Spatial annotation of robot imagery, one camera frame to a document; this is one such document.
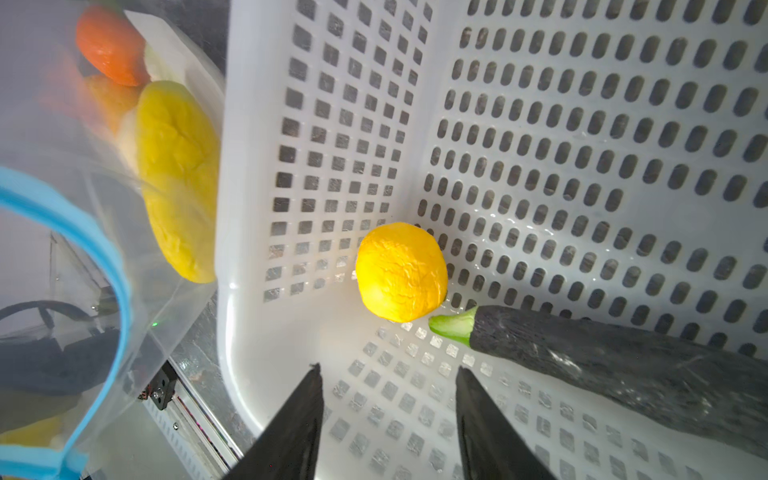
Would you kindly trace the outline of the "white perforated plastic basket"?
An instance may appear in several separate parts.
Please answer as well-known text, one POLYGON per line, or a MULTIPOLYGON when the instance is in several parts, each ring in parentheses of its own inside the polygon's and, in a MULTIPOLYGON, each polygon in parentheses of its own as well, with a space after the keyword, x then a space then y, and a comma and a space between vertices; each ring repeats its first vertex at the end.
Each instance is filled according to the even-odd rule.
POLYGON ((381 225, 497 304, 767 360, 763 1, 235 1, 216 271, 223 381, 259 435, 321 368, 321 479, 459 479, 474 373, 562 479, 767 463, 363 305, 381 225))

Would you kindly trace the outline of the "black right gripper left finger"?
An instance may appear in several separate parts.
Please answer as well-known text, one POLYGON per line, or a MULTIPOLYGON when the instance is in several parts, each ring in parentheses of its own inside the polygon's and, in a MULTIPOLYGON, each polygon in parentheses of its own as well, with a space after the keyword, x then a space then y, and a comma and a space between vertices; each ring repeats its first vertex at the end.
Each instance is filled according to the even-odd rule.
POLYGON ((323 415, 321 367, 314 364, 223 479, 313 479, 323 415))

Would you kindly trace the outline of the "clear zip top bag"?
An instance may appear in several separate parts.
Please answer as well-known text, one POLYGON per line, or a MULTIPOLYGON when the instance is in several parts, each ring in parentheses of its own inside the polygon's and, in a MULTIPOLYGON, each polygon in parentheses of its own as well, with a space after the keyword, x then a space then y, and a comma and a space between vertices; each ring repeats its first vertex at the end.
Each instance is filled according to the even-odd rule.
POLYGON ((1 442, 5 479, 78 479, 98 435, 139 396, 215 290, 182 278, 153 234, 142 182, 115 138, 46 109, 43 70, 66 57, 102 74, 75 43, 91 5, 126 18, 180 77, 220 138, 224 80, 166 20, 116 1, 1 5, 1 304, 53 299, 90 309, 113 298, 120 340, 92 407, 60 445, 1 442))

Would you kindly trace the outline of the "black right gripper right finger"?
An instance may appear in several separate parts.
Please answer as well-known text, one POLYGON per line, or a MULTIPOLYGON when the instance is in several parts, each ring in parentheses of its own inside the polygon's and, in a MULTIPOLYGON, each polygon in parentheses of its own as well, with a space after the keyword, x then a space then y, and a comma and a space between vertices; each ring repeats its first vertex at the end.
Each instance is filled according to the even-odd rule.
POLYGON ((466 479, 546 479, 555 476, 529 449, 471 370, 456 377, 456 417, 466 479))

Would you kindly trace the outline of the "yellow red toy peach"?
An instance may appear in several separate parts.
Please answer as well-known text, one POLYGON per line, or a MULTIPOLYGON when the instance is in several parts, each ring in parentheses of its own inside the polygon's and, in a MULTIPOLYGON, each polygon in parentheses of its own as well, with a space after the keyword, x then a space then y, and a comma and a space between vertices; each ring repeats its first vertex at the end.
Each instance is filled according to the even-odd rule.
POLYGON ((83 76, 66 58, 43 70, 41 104, 51 112, 82 122, 98 135, 117 138, 126 117, 135 112, 141 87, 123 86, 103 74, 83 76))

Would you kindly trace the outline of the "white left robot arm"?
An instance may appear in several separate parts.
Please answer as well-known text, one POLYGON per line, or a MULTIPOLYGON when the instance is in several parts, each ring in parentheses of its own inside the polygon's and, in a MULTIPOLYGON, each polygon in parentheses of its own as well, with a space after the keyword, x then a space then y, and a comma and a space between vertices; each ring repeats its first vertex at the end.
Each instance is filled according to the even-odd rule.
POLYGON ((1 442, 60 445, 92 407, 120 340, 115 299, 1 304, 1 442))

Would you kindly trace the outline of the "white toy cucumber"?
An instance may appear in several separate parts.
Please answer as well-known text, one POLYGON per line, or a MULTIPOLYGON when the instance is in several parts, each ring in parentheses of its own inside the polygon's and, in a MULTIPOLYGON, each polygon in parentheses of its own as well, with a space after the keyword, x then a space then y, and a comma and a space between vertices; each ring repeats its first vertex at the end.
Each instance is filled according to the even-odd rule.
MULTIPOLYGON (((180 77, 170 65, 149 44, 144 49, 144 65, 151 82, 177 81, 180 77)), ((124 167, 134 176, 138 176, 137 163, 137 108, 133 107, 121 118, 115 134, 115 142, 124 167)))

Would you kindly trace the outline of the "orange toy carrot piece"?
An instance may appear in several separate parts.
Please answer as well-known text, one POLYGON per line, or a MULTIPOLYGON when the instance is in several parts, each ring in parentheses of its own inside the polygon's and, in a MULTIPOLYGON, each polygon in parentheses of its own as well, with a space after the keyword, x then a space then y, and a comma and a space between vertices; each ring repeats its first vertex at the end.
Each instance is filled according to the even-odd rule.
POLYGON ((84 58, 115 83, 138 87, 150 81, 144 38, 115 11, 100 5, 87 7, 78 19, 75 43, 84 58))

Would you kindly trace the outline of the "yellow toy corn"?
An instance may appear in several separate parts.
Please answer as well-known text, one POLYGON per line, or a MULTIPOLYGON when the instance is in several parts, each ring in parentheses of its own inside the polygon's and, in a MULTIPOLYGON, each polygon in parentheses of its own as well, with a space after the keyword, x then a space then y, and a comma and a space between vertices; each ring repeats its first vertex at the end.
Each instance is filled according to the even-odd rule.
POLYGON ((148 84, 136 114, 138 177, 157 244, 182 278, 211 283, 220 160, 216 128, 190 91, 173 81, 148 84))

